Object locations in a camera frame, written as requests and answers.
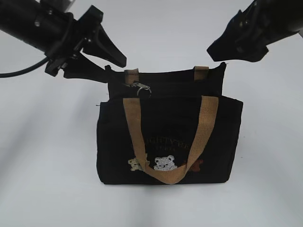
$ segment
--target bear embroidery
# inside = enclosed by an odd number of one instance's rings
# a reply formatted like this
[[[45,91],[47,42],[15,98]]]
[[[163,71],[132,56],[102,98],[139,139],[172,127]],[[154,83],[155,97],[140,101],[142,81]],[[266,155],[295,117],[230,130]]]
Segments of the bear embroidery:
[[[157,157],[155,158],[156,166],[154,166],[154,170],[159,171],[169,171],[173,169],[177,169],[177,166],[173,162],[175,158],[170,155],[168,157]]]
[[[136,171],[136,170],[143,171],[138,159],[136,159],[136,158],[128,160],[128,164],[130,164],[132,166],[131,171]]]
[[[192,166],[191,168],[189,169],[190,172],[194,172],[194,173],[198,173],[200,172],[200,165],[203,163],[203,160],[200,159],[200,160],[197,160]]]

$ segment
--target bag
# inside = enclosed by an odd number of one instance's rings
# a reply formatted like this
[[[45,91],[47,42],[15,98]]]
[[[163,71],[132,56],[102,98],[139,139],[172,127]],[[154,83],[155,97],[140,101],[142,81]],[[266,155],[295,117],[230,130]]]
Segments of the bag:
[[[100,180],[105,184],[226,182],[243,103],[221,95],[225,67],[225,63],[213,70],[195,67],[162,77],[137,70],[124,76],[113,72],[110,100],[100,105],[97,127]]]

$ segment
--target black tote bag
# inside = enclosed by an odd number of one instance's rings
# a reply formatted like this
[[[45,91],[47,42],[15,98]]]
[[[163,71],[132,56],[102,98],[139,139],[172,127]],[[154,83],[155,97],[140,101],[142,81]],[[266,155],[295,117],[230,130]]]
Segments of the black tote bag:
[[[204,76],[199,85],[202,81],[207,84],[208,79]],[[116,95],[101,103],[97,128],[100,180],[105,184],[226,182],[235,156],[243,103],[217,93],[222,91],[223,81],[214,90],[207,85],[205,89],[190,85],[196,88],[190,95],[182,90],[182,82],[178,82],[179,87],[170,87],[173,80],[162,83],[166,83],[165,96],[154,97],[154,88],[159,94],[161,89],[152,81],[152,96],[145,90],[147,97],[129,97],[138,95],[131,91],[138,88],[125,86],[122,93],[113,89]]]

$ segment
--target tan handle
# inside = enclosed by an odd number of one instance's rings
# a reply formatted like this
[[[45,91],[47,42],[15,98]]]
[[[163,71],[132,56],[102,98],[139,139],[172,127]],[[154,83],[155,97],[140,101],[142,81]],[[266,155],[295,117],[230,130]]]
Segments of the tan handle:
[[[195,66],[194,67],[194,81],[204,80],[207,78],[209,68],[206,66]],[[135,81],[140,82],[139,70],[125,70],[125,83],[132,85]]]
[[[150,162],[146,159],[145,143],[141,131],[140,99],[126,98],[123,99],[123,103],[129,132],[133,142],[134,154],[143,171],[166,184],[175,184],[181,181],[194,162],[203,153],[213,132],[219,99],[210,96],[202,97],[198,127],[188,155],[187,164],[170,171],[159,171],[149,167]]]

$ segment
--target black cable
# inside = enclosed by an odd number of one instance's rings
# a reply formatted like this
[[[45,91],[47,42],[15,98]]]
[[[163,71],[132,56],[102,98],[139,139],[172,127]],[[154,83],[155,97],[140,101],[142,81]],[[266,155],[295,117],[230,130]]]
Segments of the black cable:
[[[20,70],[20,71],[17,71],[17,72],[11,72],[11,73],[0,73],[0,78],[16,77],[16,76],[20,76],[20,75],[29,73],[31,71],[34,71],[34,70],[38,69],[39,67],[43,66],[44,64],[48,63],[48,61],[49,61],[49,58],[46,57],[42,61],[38,62],[37,64],[35,64],[35,65],[33,65],[33,66],[31,66],[27,69]]]

